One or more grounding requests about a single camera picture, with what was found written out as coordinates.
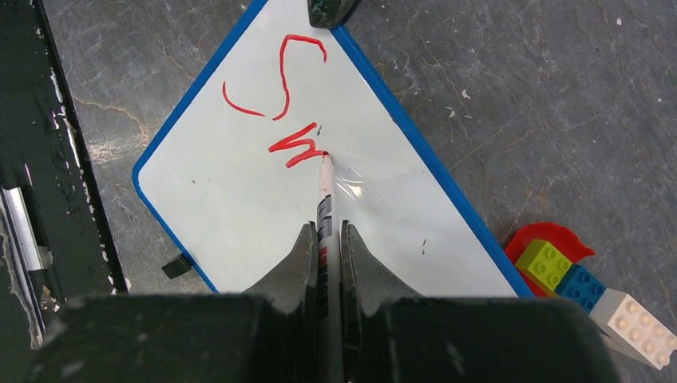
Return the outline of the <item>red white marker pen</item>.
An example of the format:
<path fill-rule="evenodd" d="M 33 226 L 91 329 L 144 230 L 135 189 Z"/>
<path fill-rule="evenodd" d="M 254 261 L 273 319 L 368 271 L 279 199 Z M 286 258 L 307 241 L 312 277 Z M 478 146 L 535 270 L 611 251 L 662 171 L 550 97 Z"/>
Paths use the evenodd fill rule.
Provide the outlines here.
<path fill-rule="evenodd" d="M 319 169 L 317 206 L 318 253 L 318 367 L 320 382 L 343 382 L 340 283 L 340 228 L 335 196 L 334 165 L 323 153 Z"/>

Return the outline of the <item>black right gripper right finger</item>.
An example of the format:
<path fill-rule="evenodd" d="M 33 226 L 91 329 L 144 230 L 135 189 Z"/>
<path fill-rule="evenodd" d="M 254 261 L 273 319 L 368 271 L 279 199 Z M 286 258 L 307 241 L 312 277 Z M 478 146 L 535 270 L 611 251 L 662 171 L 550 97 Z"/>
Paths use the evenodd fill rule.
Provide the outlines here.
<path fill-rule="evenodd" d="M 341 234 L 349 382 L 617 382 L 594 323 L 560 298 L 426 298 Z"/>

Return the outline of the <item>blue framed whiteboard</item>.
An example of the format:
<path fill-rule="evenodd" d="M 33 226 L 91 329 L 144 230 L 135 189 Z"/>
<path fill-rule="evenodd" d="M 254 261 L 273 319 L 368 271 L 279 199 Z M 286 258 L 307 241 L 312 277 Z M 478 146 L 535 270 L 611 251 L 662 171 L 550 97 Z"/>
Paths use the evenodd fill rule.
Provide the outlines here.
<path fill-rule="evenodd" d="M 209 288 L 253 286 L 316 219 L 324 153 L 338 220 L 418 293 L 530 290 L 346 28 L 254 1 L 133 168 Z"/>

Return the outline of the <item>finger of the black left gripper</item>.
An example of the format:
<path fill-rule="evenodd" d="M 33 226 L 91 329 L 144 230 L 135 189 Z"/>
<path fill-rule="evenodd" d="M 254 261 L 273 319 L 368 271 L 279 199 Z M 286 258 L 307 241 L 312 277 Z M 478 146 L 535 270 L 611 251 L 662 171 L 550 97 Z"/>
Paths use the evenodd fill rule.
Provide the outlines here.
<path fill-rule="evenodd" d="M 354 13 L 360 2 L 360 0 L 307 0 L 309 23 L 315 28 L 335 28 Z"/>

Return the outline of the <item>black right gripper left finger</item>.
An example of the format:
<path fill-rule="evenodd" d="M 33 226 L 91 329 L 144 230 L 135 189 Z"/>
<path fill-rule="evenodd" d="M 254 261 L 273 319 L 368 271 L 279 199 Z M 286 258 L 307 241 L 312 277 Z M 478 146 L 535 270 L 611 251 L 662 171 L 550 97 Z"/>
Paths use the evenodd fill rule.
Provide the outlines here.
<path fill-rule="evenodd" d="M 50 323 L 28 382 L 315 382 L 319 241 L 235 294 L 75 298 Z"/>

